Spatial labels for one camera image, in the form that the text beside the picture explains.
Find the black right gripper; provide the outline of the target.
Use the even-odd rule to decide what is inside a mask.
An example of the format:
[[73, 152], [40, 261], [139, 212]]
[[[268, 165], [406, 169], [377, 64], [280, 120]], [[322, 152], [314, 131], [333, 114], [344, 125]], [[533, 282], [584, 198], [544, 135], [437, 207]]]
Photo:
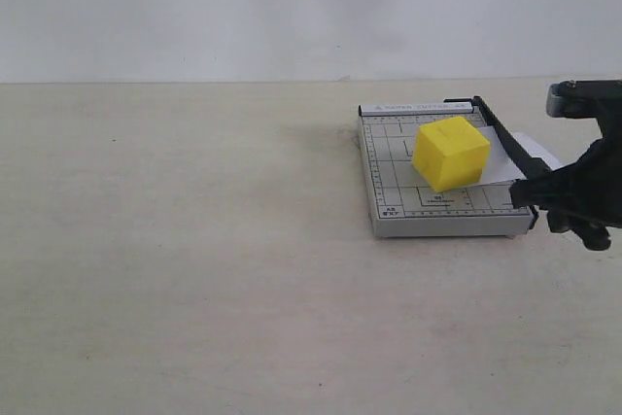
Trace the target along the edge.
[[601, 137], [575, 162], [510, 188], [515, 207], [535, 205], [583, 221], [621, 227], [621, 80], [566, 80], [551, 85], [546, 114], [595, 120]]

